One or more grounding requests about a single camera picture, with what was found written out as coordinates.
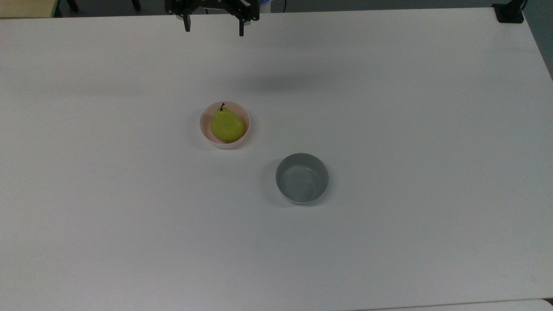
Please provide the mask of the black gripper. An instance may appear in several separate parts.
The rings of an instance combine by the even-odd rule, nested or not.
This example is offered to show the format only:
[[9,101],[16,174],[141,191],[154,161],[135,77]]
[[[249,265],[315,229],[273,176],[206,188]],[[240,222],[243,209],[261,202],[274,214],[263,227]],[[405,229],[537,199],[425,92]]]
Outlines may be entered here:
[[239,36],[244,36],[245,22],[260,18],[257,0],[166,0],[165,12],[185,16],[185,31],[191,32],[190,14],[198,8],[224,10],[239,19]]

